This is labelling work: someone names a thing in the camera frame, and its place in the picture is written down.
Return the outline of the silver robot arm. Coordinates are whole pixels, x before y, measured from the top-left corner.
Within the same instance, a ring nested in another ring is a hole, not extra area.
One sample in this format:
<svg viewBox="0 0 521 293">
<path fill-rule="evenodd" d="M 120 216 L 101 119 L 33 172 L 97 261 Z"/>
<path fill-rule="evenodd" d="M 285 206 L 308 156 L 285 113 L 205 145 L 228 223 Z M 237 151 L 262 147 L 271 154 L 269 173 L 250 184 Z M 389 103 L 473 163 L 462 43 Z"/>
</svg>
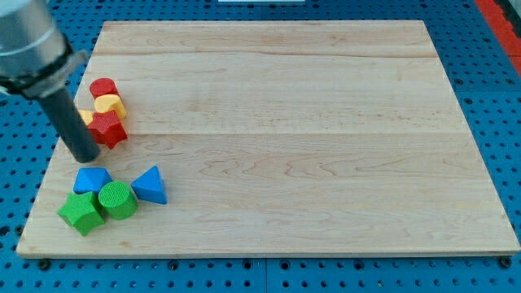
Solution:
<svg viewBox="0 0 521 293">
<path fill-rule="evenodd" d="M 88 58 L 74 51 L 46 0 L 1 0 L 1 90 L 46 98 Z"/>
</svg>

